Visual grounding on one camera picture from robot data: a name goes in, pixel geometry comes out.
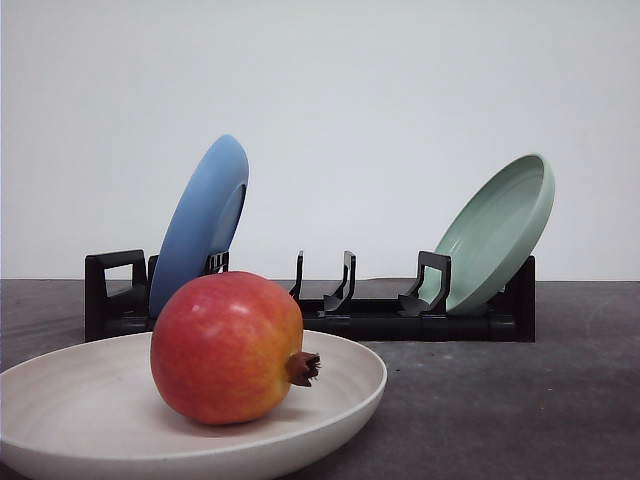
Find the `black dish rack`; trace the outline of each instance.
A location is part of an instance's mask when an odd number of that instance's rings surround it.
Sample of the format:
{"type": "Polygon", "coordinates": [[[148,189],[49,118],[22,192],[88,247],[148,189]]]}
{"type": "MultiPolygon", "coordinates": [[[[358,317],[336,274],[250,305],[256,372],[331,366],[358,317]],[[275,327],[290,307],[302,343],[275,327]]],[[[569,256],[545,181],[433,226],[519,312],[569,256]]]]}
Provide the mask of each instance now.
{"type": "MultiPolygon", "coordinates": [[[[128,250],[85,258],[85,341],[153,330],[149,317],[149,289],[157,256],[145,262],[142,250],[128,250]],[[110,295],[105,270],[132,265],[131,286],[110,295]]],[[[304,253],[297,257],[296,279],[290,289],[303,314],[304,328],[352,340],[417,341],[535,341],[535,258],[530,256],[488,302],[482,316],[448,315],[451,258],[432,252],[418,254],[416,279],[404,293],[389,298],[355,296],[356,256],[344,252],[342,280],[322,298],[301,298],[304,253]],[[418,297],[425,268],[440,271],[440,290],[431,303],[418,297]]],[[[210,255],[203,275],[229,269],[229,252],[210,255]]]]}

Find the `white wall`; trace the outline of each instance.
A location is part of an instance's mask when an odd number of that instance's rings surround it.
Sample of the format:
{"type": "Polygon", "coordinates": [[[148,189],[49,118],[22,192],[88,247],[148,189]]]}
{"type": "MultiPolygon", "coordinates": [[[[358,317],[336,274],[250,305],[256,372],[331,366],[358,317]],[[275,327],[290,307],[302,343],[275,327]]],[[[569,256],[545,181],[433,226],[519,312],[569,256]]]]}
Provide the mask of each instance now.
{"type": "Polygon", "coordinates": [[[2,12],[2,276],[156,253],[211,142],[251,178],[233,267],[411,276],[532,151],[543,280],[640,275],[640,2],[12,0],[2,12]]]}

